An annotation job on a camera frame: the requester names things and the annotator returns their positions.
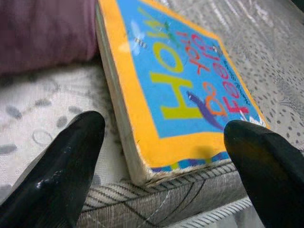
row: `book cover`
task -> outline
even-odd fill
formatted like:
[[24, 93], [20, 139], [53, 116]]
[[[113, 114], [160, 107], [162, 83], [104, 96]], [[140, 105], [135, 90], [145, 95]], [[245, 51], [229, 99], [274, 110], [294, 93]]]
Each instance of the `book cover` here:
[[227, 162], [223, 130], [230, 120], [268, 127], [217, 35], [151, 0], [100, 0], [96, 12], [136, 184]]

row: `patterned fabric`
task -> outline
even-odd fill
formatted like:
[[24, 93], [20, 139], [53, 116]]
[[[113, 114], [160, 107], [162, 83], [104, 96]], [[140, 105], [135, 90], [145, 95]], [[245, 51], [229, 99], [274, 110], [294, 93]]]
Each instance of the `patterned fabric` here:
[[[161, 2], [221, 36], [272, 130], [304, 148], [302, 12], [287, 0]], [[100, 112], [107, 126], [78, 227], [165, 227], [211, 210], [220, 219], [221, 209], [216, 208], [246, 196], [231, 163], [152, 188], [132, 185], [100, 65], [0, 78], [1, 198], [63, 127], [86, 110]], [[234, 203], [230, 212], [241, 210], [243, 203]], [[205, 216], [198, 217], [202, 226], [214, 221], [210, 214], [201, 216]]]
[[182, 222], [176, 223], [168, 228], [197, 228], [206, 227], [212, 223], [215, 223], [221, 219], [234, 215], [244, 209], [250, 208], [252, 203], [248, 197], [237, 200], [233, 203], [229, 203], [225, 206], [219, 207], [215, 210], [208, 211], [206, 213], [201, 213], [199, 215], [193, 216], [189, 219], [185, 219]]
[[[90, 189], [78, 227], [165, 227], [245, 195], [232, 164], [152, 188], [130, 182], [108, 184]], [[109, 213], [115, 219], [109, 219]]]

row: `book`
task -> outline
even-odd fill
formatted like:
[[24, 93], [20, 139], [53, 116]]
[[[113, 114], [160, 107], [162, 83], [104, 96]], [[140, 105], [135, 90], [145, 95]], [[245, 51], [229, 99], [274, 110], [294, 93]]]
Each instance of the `book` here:
[[96, 30], [135, 184], [229, 162], [230, 120], [268, 127], [217, 35], [152, 0], [99, 0]]

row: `purple animal illustration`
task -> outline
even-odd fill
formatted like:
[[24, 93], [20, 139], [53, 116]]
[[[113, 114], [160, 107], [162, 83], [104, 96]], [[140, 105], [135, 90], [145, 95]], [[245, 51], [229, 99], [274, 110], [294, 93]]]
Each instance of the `purple animal illustration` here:
[[187, 91], [187, 96], [192, 102], [194, 102], [198, 106], [200, 113], [203, 115], [203, 117], [209, 124], [220, 130], [224, 130], [224, 128], [215, 119], [215, 116], [208, 110], [205, 102], [201, 101], [199, 97], [197, 97], [190, 91]]

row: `red letter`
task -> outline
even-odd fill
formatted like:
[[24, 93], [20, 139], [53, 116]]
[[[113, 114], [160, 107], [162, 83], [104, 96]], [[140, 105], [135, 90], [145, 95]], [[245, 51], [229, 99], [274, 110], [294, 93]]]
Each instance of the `red letter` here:
[[198, 66], [198, 75], [200, 74], [200, 69], [204, 69], [206, 71], [210, 71], [208, 67], [205, 67], [204, 65], [202, 65], [201, 63], [197, 62], [195, 59], [190, 59], [190, 62], [197, 65]]
[[210, 46], [205, 45], [205, 42], [202, 40], [201, 37], [199, 37], [199, 36], [196, 35], [196, 34], [192, 34], [192, 35], [191, 35], [191, 38], [192, 38], [192, 41], [194, 42], [194, 44], [195, 44], [199, 49], [202, 50], [203, 55], [204, 55], [205, 57], [208, 57], [208, 58], [211, 58], [211, 59], [213, 59], [213, 60], [219, 61], [219, 57], [215, 57], [215, 56], [212, 56], [212, 55], [209, 55], [209, 54], [206, 53], [206, 48], [213, 51], [213, 47], [210, 47]]
[[217, 75], [221, 76], [223, 79], [229, 78], [227, 70], [221, 64], [213, 63], [213, 69], [215, 73], [217, 73]]
[[182, 39], [181, 42], [186, 45], [191, 45], [190, 40], [188, 40], [188, 34], [185, 32], [176, 32], [177, 35], [185, 37], [187, 40]]
[[223, 86], [226, 89], [227, 93], [229, 93], [234, 98], [239, 98], [238, 90], [232, 83], [224, 81]]
[[[185, 49], [186, 49], [186, 52], [187, 52], [187, 54], [190, 58], [194, 58], [194, 59], [197, 59], [197, 60], [200, 59], [200, 55], [198, 54], [197, 50], [195, 50], [193, 47], [186, 46]], [[193, 52], [195, 54], [195, 57], [190, 53], [190, 50], [193, 50]]]
[[249, 113], [248, 109], [246, 107], [239, 107], [236, 101], [232, 101], [234, 104], [234, 107], [231, 107], [228, 103], [228, 99], [226, 97], [223, 97], [223, 100], [225, 102], [225, 105], [227, 106], [227, 109], [231, 113], [239, 113], [239, 111], [242, 111], [243, 113]]

